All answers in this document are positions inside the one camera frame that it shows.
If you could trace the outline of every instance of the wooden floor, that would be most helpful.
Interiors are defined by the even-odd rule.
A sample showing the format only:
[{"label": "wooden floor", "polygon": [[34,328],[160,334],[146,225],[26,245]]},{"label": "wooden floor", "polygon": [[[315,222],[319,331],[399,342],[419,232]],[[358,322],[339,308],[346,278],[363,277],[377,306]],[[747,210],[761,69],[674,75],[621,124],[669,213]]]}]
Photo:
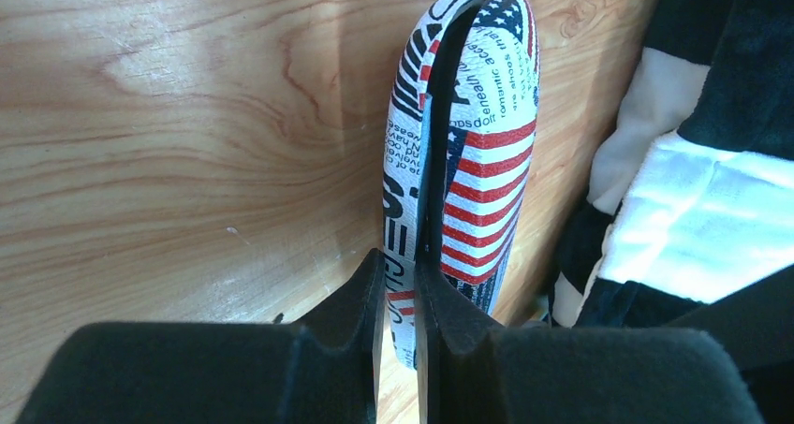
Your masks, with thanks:
[{"label": "wooden floor", "polygon": [[[432,2],[0,0],[0,422],[83,324],[289,321],[342,284],[380,243],[390,85]],[[654,6],[530,2],[542,96],[504,322]],[[384,348],[381,422],[418,422],[416,377]]]}]

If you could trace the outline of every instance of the wood surface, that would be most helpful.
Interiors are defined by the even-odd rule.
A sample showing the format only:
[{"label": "wood surface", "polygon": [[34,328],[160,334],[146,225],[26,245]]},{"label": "wood surface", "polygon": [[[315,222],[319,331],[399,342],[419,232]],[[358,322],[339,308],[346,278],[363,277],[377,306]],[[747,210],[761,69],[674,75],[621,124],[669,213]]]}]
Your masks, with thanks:
[{"label": "wood surface", "polygon": [[[390,86],[433,1],[0,0],[0,422],[81,325],[289,321],[341,285],[380,244]],[[530,2],[540,117],[503,322],[525,317],[655,0]],[[384,349],[380,422],[418,422]]]}]

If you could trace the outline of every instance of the black object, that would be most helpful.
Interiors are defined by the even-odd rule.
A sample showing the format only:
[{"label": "black object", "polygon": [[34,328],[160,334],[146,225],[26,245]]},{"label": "black object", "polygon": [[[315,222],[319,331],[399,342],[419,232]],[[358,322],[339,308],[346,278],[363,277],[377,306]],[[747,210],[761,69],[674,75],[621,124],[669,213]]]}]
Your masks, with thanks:
[{"label": "black object", "polygon": [[[736,365],[703,331],[506,329],[428,266],[419,261],[416,285],[422,422],[762,422]],[[53,357],[18,422],[375,422],[382,272],[373,250],[345,285],[287,325],[80,329]],[[729,297],[701,310],[731,314],[749,298],[758,319],[787,313],[791,281],[787,270],[738,302]],[[770,307],[756,294],[771,295],[762,300]],[[746,360],[722,333],[723,321],[686,319],[688,327],[714,329],[737,361]],[[790,382],[790,363],[775,365],[788,371],[761,365],[790,357],[761,352],[741,366],[753,368],[744,373],[754,376],[753,392],[766,394],[771,382]]]}]

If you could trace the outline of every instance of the white mark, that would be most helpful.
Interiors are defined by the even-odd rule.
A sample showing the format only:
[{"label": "white mark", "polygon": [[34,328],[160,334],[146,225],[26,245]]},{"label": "white mark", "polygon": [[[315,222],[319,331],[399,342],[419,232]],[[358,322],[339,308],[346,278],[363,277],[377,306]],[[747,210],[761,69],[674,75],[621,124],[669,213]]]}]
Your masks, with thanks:
[{"label": "white mark", "polygon": [[245,238],[243,238],[243,236],[242,236],[242,235],[240,235],[240,231],[239,231],[239,230],[237,230],[237,228],[236,228],[236,227],[231,227],[231,226],[229,226],[229,227],[227,227],[227,228],[226,228],[226,232],[228,232],[229,234],[234,234],[234,235],[236,235],[238,239],[242,240],[242,241],[243,241],[245,244],[247,244],[248,246],[251,246],[251,242],[250,242],[250,241],[248,241],[248,240],[246,240]]}]

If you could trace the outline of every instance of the wooden table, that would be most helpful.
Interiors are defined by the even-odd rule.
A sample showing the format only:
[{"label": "wooden table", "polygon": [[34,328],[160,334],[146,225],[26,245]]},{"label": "wooden table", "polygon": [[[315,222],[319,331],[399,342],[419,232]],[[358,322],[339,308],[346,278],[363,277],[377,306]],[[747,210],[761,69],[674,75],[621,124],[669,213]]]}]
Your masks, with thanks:
[{"label": "wooden table", "polygon": [[[101,320],[289,321],[380,243],[389,91],[433,0],[0,0],[0,422]],[[530,0],[538,138],[496,316],[522,319],[654,0]],[[381,422],[418,422],[385,351]]]}]

